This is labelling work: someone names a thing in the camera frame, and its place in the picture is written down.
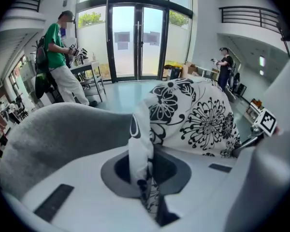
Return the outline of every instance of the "ceiling light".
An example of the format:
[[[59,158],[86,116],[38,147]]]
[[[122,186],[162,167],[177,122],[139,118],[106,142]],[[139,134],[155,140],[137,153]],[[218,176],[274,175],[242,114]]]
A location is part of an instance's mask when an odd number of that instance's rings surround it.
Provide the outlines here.
[[[261,66],[265,66],[265,58],[264,57],[262,57],[262,56],[260,56],[260,58],[259,58],[259,63],[260,63],[260,65]]]

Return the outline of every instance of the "black backpack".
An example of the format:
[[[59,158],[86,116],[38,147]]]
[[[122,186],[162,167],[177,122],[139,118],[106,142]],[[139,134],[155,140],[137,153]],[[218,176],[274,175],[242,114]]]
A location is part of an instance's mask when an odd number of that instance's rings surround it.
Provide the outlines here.
[[[48,58],[45,50],[45,35],[42,36],[38,43],[37,54],[36,54],[36,69],[42,72],[49,72],[48,70]]]
[[[54,88],[57,87],[57,84],[48,68],[47,51],[45,50],[45,36],[42,36],[37,46],[35,71],[35,95],[40,99],[44,93],[49,92],[51,85],[53,85]]]

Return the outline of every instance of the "black metal railing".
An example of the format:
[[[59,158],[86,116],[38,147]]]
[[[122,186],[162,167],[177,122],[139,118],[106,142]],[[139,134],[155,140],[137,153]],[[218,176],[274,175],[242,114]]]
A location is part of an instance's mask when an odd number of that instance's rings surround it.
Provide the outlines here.
[[[253,6],[221,7],[222,23],[239,23],[259,26],[280,33],[277,28],[278,12]]]
[[[10,9],[24,9],[39,12],[41,0],[15,0]]]

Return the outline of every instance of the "tree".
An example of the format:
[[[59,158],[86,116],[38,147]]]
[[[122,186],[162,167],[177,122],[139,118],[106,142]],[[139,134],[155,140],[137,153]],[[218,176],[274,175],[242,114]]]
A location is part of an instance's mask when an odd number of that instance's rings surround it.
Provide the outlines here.
[[[89,25],[89,24],[95,24],[98,22],[103,22],[100,20],[101,14],[92,12],[91,14],[83,14],[78,18],[78,27],[81,28],[83,26]]]
[[[188,18],[170,10],[170,23],[181,27],[188,24]]]

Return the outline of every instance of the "green t-shirt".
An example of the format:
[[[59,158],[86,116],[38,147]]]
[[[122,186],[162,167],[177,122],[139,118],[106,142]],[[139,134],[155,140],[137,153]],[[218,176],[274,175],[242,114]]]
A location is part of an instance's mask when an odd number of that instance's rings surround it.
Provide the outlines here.
[[[48,44],[52,42],[60,47],[64,47],[61,42],[60,29],[57,23],[50,25],[45,35],[45,49],[47,51],[48,67],[54,69],[66,65],[66,59],[63,53],[48,51]]]

